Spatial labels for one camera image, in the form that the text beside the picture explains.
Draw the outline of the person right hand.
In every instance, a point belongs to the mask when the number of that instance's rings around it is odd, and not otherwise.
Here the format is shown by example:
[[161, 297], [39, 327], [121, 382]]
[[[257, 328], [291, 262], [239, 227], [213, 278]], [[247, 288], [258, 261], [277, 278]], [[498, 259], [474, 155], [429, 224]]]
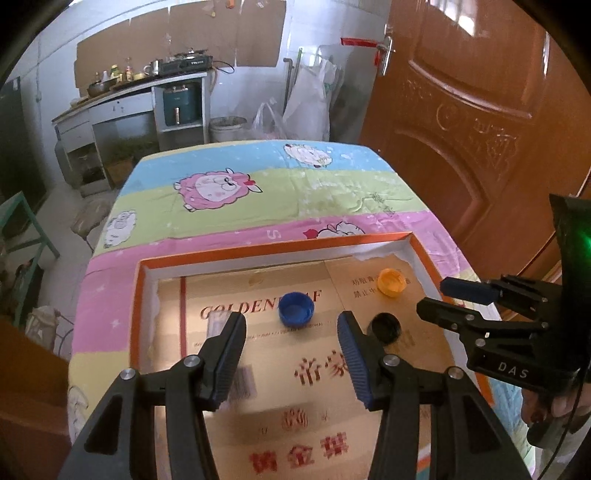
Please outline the person right hand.
[[521, 386], [521, 419], [528, 426], [563, 417], [569, 419], [576, 403], [577, 408], [569, 431], [577, 432], [590, 419], [591, 384], [589, 382], [582, 384], [582, 390], [575, 386], [550, 400], [543, 400], [538, 392], [526, 389], [527, 383], [522, 383]]

